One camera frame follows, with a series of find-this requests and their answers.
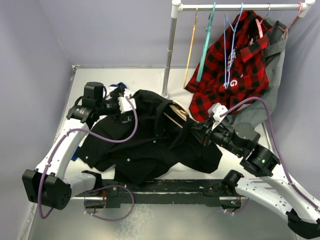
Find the wall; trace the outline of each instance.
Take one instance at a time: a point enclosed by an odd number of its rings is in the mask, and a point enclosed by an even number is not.
[[[153,66],[164,67],[171,0],[105,1],[105,0],[40,0],[63,49],[73,65],[84,66]],[[278,0],[269,0],[271,4]],[[282,0],[281,3],[292,3]],[[212,4],[209,0],[182,0],[183,4]],[[223,1],[240,4],[239,0]],[[265,4],[264,0],[246,0],[245,4]],[[223,34],[223,19],[232,21],[239,12],[217,11],[211,31],[211,43]],[[257,12],[265,16],[266,12]],[[278,19],[284,11],[271,11]],[[284,23],[296,11],[286,12]],[[199,12],[190,66],[201,58],[209,12]],[[172,66],[187,64],[195,12],[181,12],[178,17]]]
[[[277,107],[276,139],[289,171],[320,199],[320,1],[289,32]]]
[[[22,183],[49,151],[72,76],[38,0],[0,1],[0,239],[15,240],[29,202]]]

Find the floor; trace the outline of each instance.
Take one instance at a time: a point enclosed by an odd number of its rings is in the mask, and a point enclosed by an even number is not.
[[[157,68],[99,68],[76,70],[69,99],[64,113],[83,94],[87,82],[101,82],[105,86],[123,82],[135,92],[145,89],[160,93],[164,69]],[[185,70],[171,69],[168,92],[169,98],[188,108],[192,94],[183,89]],[[268,147],[267,136],[262,125],[256,130],[261,134],[259,143]],[[222,179],[229,170],[255,178],[239,165],[240,160],[221,149],[223,157],[217,171],[206,174],[192,170],[180,163],[161,176],[162,179]],[[65,177],[72,177],[90,168],[80,159],[70,161]],[[104,179],[112,179],[114,169],[102,172]],[[120,209],[104,209],[100,215],[117,218],[130,208],[123,204]],[[231,216],[220,208],[203,205],[136,205],[132,214],[120,222],[104,222],[83,214],[83,201],[73,199],[62,210],[54,210],[46,220],[37,214],[32,223],[29,240],[68,240],[68,239],[108,239],[108,240],[231,240],[294,239],[286,223],[264,207],[251,202],[242,213]]]

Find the black garment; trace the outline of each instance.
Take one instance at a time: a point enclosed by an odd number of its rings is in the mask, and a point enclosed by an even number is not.
[[[191,118],[178,120],[169,107],[172,100],[147,90],[139,90],[133,97],[138,115],[135,135],[124,143],[105,142],[88,135],[78,152],[82,161],[99,171],[115,165],[115,181],[135,184],[153,180],[179,162],[204,173],[218,168],[220,150],[215,144],[203,146],[190,133],[190,128],[197,123]],[[183,128],[169,120],[164,112],[175,116]],[[120,123],[108,115],[92,128],[92,132],[121,140],[132,133],[134,125],[134,121]]]

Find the red plaid shirt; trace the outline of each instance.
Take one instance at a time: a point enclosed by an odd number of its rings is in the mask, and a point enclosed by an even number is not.
[[[239,15],[232,23],[234,27]],[[269,86],[266,75],[264,51],[268,46],[272,26],[266,21],[261,24],[263,37],[259,38],[256,18],[262,17],[254,11],[244,11],[236,29],[235,55],[230,69],[230,85],[225,89],[225,46],[224,35],[214,43],[206,53],[201,81],[197,82],[199,65],[185,87],[194,93],[190,112],[197,121],[209,117],[208,109],[215,103],[221,103],[228,109],[249,97],[261,97]],[[225,32],[226,54],[230,60],[233,31],[229,26]]]

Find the clothes rack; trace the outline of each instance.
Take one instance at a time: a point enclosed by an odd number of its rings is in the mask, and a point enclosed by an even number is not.
[[[311,6],[315,4],[316,0],[305,0],[302,3],[302,10],[299,14],[300,18],[303,18]],[[169,34],[169,43],[167,48],[166,60],[165,60],[165,69],[163,76],[163,86],[161,96],[167,98],[168,94],[168,80],[169,80],[169,72],[171,67],[171,58],[173,53],[173,46],[175,40],[177,19],[179,12],[185,11],[212,11],[213,4],[182,4],[181,0],[172,0],[172,9],[171,9],[171,24],[170,24],[170,34]],[[241,4],[216,4],[216,11],[240,11],[242,5]],[[244,4],[243,10],[254,10],[254,11],[269,11],[269,10],[299,10],[300,4]]]

